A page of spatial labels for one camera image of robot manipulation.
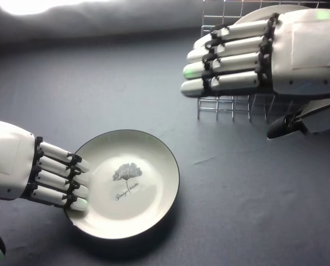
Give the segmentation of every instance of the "back of robotic hand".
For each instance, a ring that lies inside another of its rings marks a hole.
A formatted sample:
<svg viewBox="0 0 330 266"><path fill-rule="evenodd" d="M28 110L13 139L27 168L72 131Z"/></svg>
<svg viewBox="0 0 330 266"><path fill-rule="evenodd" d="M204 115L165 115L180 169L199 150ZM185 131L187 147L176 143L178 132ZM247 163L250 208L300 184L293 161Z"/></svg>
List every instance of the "back of robotic hand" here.
<svg viewBox="0 0 330 266"><path fill-rule="evenodd" d="M330 98L330 9L218 25L194 44L181 92L188 97L274 93Z"/></svg>
<svg viewBox="0 0 330 266"><path fill-rule="evenodd" d="M0 121L0 200L85 211L89 164L20 127ZM0 238L0 258L6 252Z"/></svg>

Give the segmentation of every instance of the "metal wire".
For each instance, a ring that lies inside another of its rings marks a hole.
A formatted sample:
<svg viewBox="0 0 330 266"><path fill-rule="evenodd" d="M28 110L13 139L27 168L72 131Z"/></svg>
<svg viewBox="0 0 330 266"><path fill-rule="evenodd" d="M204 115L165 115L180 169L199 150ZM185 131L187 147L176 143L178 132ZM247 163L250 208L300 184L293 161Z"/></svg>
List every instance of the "metal wire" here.
<svg viewBox="0 0 330 266"><path fill-rule="evenodd" d="M206 35L210 31L210 28L215 25L232 25L240 18L257 9L280 4L296 4L310 8L330 9L330 1L204 0L201 37ZM286 101L274 95L263 94L198 98L197 118L200 118L201 111L215 111L217 120L219 112L224 111L231 112L233 121L235 120L236 113L247 114L248 120L251 122L253 114L264 113L265 120L269 123L271 116L288 114L290 111L302 106L302 104L304 103Z"/></svg>

